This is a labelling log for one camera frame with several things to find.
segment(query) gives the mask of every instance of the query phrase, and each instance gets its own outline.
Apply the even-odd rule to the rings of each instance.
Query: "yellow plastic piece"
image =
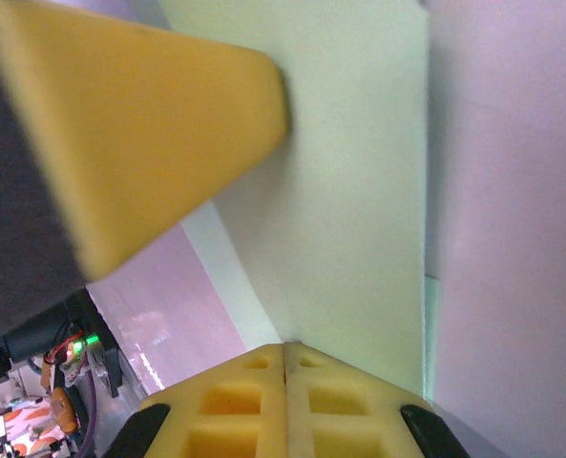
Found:
[[[289,458],[423,458],[400,408],[415,394],[300,343],[284,345]]]
[[[151,396],[172,409],[146,458],[286,458],[283,368],[267,345]]]
[[[90,280],[287,131],[266,55],[47,3],[0,0],[0,79]]]
[[[146,458],[422,458],[422,398],[300,343],[267,345],[148,398],[171,406]]]

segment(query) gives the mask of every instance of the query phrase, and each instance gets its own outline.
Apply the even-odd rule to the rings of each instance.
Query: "red wire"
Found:
[[[79,337],[81,337],[83,335],[83,331],[79,331],[76,334],[74,334],[73,336],[69,337],[66,341],[64,341],[63,343],[61,343],[60,345],[58,345],[53,351],[50,351],[49,355],[45,356],[45,363],[47,364],[55,364],[55,356],[58,354],[58,352],[64,348],[69,346],[69,344],[78,339]]]

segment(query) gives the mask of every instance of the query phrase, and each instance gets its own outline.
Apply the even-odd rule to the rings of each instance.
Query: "light green panel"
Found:
[[[160,3],[173,29],[267,52],[286,77],[291,139],[215,200],[280,337],[422,394],[425,11]]]
[[[425,277],[425,398],[433,400],[441,281]]]

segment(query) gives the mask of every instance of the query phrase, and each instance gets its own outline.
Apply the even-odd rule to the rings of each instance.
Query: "pink surface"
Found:
[[[434,398],[501,454],[566,457],[566,1],[429,5],[445,172]]]
[[[149,394],[245,351],[180,225],[88,289]]]

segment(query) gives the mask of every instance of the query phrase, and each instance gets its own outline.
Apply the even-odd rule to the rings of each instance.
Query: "pale purple wall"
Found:
[[[566,457],[566,0],[429,4],[434,398],[501,455]]]
[[[70,7],[92,10],[101,14],[136,20],[136,15],[128,0],[49,0]]]

